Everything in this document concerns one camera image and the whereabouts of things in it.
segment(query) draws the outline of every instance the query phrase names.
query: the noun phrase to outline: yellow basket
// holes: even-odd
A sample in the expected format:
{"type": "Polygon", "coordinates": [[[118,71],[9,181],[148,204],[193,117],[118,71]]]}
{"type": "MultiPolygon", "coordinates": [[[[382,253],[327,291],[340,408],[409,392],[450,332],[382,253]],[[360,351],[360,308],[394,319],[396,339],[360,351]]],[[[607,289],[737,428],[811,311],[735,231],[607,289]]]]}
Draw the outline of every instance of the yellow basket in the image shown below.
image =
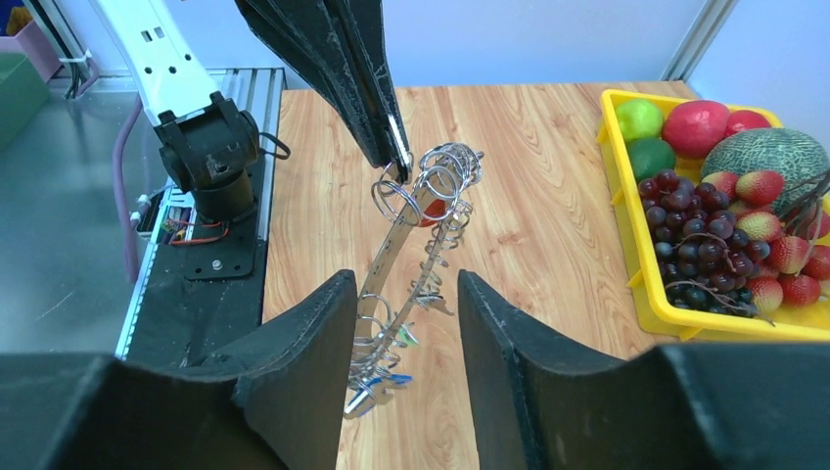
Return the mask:
{"type": "MultiPolygon", "coordinates": [[[[602,149],[608,187],[614,195],[611,204],[617,216],[622,251],[628,269],[628,287],[634,297],[640,327],[648,332],[671,335],[681,341],[691,338],[714,341],[830,341],[830,302],[823,297],[804,308],[781,307],[771,316],[775,326],[750,318],[677,308],[669,303],[654,253],[643,205],[637,192],[634,173],[625,149],[614,109],[626,101],[646,99],[656,104],[664,116],[681,98],[606,90],[602,94],[603,122],[597,143],[602,149]]],[[[773,113],[758,108],[727,105],[730,110],[753,110],[764,115],[775,127],[781,122],[773,113]]],[[[700,181],[700,164],[678,160],[677,172],[695,184],[700,181]]],[[[830,200],[824,208],[830,212],[830,200]]],[[[830,236],[818,241],[830,245],[830,236]]]]}

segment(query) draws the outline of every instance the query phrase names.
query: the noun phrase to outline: gray metal table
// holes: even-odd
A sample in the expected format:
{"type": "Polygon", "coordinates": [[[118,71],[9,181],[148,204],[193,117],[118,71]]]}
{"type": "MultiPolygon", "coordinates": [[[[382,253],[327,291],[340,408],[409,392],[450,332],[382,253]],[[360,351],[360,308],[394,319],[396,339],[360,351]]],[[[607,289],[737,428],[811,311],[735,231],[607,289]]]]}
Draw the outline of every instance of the gray metal table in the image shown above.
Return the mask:
{"type": "MultiPolygon", "coordinates": [[[[260,130],[277,134],[281,70],[213,74],[260,130]]],[[[53,80],[50,101],[0,155],[0,353],[113,353],[140,312],[143,280],[134,287],[123,274],[110,164],[135,85],[130,77],[104,77],[69,102],[62,98],[67,85],[53,80]]],[[[139,119],[124,154],[129,199],[166,184],[159,145],[139,119]]],[[[140,257],[152,249],[140,245],[140,257]]]]}

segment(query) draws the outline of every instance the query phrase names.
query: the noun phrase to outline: wood grain surface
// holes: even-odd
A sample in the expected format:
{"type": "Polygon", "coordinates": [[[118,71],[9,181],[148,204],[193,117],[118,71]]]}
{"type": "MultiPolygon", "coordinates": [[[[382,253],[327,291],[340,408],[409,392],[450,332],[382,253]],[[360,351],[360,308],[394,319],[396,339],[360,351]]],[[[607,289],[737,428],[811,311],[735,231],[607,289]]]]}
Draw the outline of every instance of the wood grain surface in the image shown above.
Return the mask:
{"type": "MultiPolygon", "coordinates": [[[[649,82],[401,88],[398,98],[416,157],[448,141],[485,152],[484,180],[467,195],[475,212],[464,244],[438,268],[452,309],[463,267],[547,325],[628,358],[659,339],[637,325],[594,142],[606,88],[693,97],[682,83],[649,82]]],[[[293,153],[276,168],[265,319],[340,268],[353,269],[359,287],[391,226],[370,195],[379,171],[313,91],[283,94],[279,133],[293,153]]],[[[428,237],[413,232],[392,269],[384,295],[393,306],[428,237]]],[[[421,346],[404,351],[399,367],[414,382],[344,422],[339,469],[479,468],[458,318],[419,308],[410,319],[421,346]]]]}

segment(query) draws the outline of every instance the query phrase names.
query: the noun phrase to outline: cantaloupe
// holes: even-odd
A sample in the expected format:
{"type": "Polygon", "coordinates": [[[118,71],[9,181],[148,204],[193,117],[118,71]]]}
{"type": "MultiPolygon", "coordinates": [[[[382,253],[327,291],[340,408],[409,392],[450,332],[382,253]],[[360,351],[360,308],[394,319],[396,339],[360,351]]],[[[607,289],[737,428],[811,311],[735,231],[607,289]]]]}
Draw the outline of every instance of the cantaloupe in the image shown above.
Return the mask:
{"type": "Polygon", "coordinates": [[[818,141],[800,130],[750,129],[717,144],[704,160],[701,178],[717,171],[742,175],[758,169],[770,169],[784,176],[784,192],[772,204],[772,209],[778,213],[815,188],[814,184],[806,184],[788,191],[800,182],[830,170],[830,158],[818,141]]]}

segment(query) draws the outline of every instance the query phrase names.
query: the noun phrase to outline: pink bin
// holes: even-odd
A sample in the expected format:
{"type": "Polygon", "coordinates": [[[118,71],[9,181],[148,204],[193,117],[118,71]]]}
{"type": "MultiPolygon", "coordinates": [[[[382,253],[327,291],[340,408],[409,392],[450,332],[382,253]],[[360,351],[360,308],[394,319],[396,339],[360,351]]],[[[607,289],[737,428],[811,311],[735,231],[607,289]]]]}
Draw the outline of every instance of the pink bin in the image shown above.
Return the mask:
{"type": "Polygon", "coordinates": [[[40,79],[49,81],[61,67],[58,54],[37,23],[29,22],[14,36],[0,37],[0,52],[19,52],[26,55],[40,79]]]}

